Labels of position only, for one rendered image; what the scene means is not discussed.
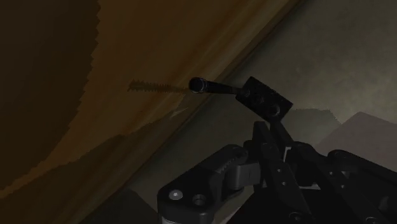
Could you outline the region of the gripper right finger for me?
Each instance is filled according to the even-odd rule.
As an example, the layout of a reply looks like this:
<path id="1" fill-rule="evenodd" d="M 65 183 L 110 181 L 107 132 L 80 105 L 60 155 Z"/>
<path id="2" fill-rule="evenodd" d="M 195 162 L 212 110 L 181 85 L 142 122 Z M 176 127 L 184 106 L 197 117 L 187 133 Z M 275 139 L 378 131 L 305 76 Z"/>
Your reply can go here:
<path id="1" fill-rule="evenodd" d="M 397 224 L 397 172 L 344 150 L 322 155 L 281 122 L 270 131 L 318 224 Z"/>

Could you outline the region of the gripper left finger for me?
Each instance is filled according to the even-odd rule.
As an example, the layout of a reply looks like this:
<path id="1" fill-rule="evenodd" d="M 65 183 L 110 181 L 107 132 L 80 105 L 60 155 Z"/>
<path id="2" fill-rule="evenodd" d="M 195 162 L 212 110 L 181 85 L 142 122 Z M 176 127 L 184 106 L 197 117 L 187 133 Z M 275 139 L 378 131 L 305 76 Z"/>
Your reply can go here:
<path id="1" fill-rule="evenodd" d="M 159 224 L 212 224 L 248 186 L 254 194 L 226 224 L 312 224 L 312 213 L 286 163 L 293 140 L 281 122 L 255 122 L 243 146 L 229 144 L 157 193 Z"/>

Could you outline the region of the black tool with round handle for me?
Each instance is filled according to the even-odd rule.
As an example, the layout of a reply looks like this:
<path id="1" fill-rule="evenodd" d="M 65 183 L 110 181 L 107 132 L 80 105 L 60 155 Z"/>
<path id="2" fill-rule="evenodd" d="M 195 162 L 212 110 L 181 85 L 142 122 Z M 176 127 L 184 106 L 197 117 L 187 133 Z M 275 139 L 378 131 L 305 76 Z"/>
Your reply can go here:
<path id="1" fill-rule="evenodd" d="M 199 77 L 192 78 L 188 87 L 195 94 L 232 94 L 237 101 L 269 123 L 280 122 L 293 107 L 291 101 L 252 76 L 241 88 Z"/>

